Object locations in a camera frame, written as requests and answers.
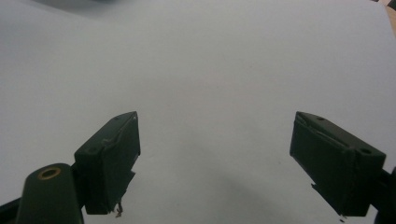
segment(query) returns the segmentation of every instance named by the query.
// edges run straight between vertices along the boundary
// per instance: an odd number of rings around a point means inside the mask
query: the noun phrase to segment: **dark object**
[[[393,10],[396,10],[396,0],[391,0],[388,3],[388,7],[391,7],[391,8],[393,8]]]
[[[82,223],[69,165],[52,164],[26,178],[17,223]]]
[[[139,155],[135,112],[115,117],[76,151],[77,172],[88,181],[88,214],[114,210],[134,177],[131,169]]]
[[[119,115],[75,153],[72,166],[57,163],[31,173],[21,201],[0,206],[0,223],[83,223],[84,205],[88,214],[107,214],[120,205],[139,155],[137,114]]]
[[[372,204],[383,219],[396,220],[396,174],[382,170],[383,152],[324,118],[297,112],[290,155],[339,215],[364,217]]]

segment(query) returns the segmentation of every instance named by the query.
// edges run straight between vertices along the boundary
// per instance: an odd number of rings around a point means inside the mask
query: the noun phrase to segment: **round hole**
[[[366,149],[366,148],[361,148],[361,152],[362,153],[366,153],[366,154],[371,154],[371,151],[369,149]]]
[[[55,176],[57,176],[58,174],[61,173],[61,169],[58,167],[50,167],[47,168],[43,171],[40,172],[40,174],[38,174],[38,179],[40,180],[48,180],[51,179]]]

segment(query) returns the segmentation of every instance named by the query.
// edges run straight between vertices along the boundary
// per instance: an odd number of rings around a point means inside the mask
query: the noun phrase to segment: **white table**
[[[86,223],[339,223],[289,155],[294,113],[384,151],[390,171],[395,59],[369,1],[3,0],[0,203],[137,110],[125,213]]]

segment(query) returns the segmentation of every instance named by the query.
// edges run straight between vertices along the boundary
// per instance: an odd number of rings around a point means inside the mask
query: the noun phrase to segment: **white surface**
[[[125,213],[86,223],[339,223],[289,156],[297,110],[396,165],[396,42],[379,4],[60,2],[0,3],[0,203],[132,110],[142,156]]]

